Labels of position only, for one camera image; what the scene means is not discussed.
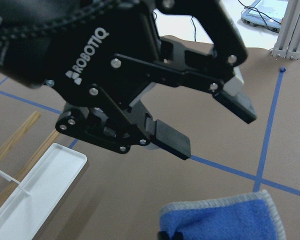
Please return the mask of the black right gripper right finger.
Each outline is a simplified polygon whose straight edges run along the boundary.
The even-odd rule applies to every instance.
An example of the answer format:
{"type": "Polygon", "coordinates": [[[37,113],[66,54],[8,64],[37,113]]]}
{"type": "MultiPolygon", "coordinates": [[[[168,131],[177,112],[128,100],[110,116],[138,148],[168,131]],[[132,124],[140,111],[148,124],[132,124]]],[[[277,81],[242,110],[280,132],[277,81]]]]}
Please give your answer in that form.
{"type": "Polygon", "coordinates": [[[183,233],[182,232],[175,232],[172,236],[172,240],[183,240],[183,233]]]}

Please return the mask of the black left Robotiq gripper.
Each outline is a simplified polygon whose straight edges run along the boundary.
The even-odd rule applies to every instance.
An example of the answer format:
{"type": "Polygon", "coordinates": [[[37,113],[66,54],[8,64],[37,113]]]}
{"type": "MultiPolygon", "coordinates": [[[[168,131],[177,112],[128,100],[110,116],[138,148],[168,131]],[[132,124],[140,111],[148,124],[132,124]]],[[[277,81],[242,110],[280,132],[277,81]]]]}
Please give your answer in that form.
{"type": "Polygon", "coordinates": [[[0,0],[0,73],[32,89],[53,81],[69,102],[55,124],[64,135],[118,154],[154,145],[189,159],[187,136],[141,101],[120,106],[162,81],[156,9],[162,1],[0,0]]]}

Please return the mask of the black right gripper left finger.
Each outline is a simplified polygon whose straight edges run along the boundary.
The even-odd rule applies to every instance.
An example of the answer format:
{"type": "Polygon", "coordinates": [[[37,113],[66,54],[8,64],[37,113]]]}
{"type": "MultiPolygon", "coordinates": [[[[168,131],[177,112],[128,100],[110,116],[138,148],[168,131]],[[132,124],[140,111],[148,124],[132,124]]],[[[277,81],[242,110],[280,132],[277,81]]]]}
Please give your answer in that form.
{"type": "Polygon", "coordinates": [[[170,240],[170,236],[165,231],[159,231],[157,233],[158,240],[170,240]]]}

